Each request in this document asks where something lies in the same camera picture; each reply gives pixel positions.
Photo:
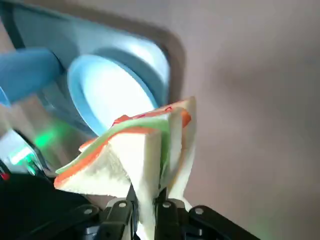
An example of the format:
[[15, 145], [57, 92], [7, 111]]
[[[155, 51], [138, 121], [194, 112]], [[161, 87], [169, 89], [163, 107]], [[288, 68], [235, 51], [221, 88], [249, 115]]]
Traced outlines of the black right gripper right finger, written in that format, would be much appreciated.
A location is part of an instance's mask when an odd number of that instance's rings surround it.
[[167, 190], [155, 200], [156, 240], [251, 240], [253, 234], [205, 205], [187, 210], [183, 201], [168, 198]]

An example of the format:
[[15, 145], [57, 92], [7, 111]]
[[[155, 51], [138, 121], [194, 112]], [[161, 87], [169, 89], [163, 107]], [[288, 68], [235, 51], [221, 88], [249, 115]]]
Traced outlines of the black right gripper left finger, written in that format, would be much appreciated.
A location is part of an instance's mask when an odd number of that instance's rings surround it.
[[125, 198], [114, 198], [104, 210], [94, 205], [77, 209], [77, 221], [67, 230], [68, 240], [135, 240], [138, 224], [137, 197], [132, 186]]

